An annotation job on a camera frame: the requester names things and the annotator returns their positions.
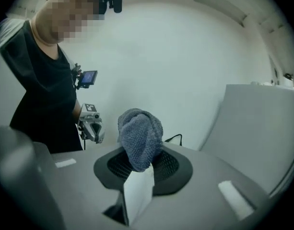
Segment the gray table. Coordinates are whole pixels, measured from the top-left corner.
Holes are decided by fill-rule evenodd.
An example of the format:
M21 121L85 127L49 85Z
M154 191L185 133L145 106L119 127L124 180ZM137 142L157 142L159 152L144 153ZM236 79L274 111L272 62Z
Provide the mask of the gray table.
M268 200L268 195L256 183L219 158L174 144L165 143L165 146L183 154L191 161L193 176L178 193L154 197L144 213L134 222L132 226L134 229L207 230L221 229L236 223L234 212L218 189L218 183L226 180L235 183L256 207ZM67 188L56 189L56 185L64 180L74 191L68 195L68 198L72 197L72 200L75 201L72 203L73 207L78 204L82 210L81 214L90 216L94 212L104 212L114 205L119 192L106 189L94 175L93 166L98 158L119 147L120 144L116 144L112 147L53 154L52 156L47 151L44 152L43 147L37 148L38 161L46 183L53 191L53 196L57 198L58 204L62 204L62 207L71 207L65 206L64 194L67 194ZM71 158L76 160L75 164L60 169L55 167L54 162ZM62 210L68 214L65 221L74 221L69 219L71 209L67 208Z

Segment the camera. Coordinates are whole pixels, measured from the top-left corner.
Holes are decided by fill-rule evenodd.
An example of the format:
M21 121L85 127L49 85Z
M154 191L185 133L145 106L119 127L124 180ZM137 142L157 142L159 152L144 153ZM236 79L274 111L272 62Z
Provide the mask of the camera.
M94 85L95 79L98 75L98 71L84 71L82 72L81 66L77 63L75 68L71 71L72 82L75 89L79 90L80 88L88 89L90 85Z

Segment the blue towel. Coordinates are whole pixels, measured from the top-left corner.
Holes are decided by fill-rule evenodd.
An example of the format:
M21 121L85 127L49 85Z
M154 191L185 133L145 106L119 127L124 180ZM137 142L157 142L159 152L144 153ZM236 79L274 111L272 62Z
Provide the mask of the blue towel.
M118 141L138 172L149 168L162 151L163 127L155 116L141 109L127 110L118 118Z

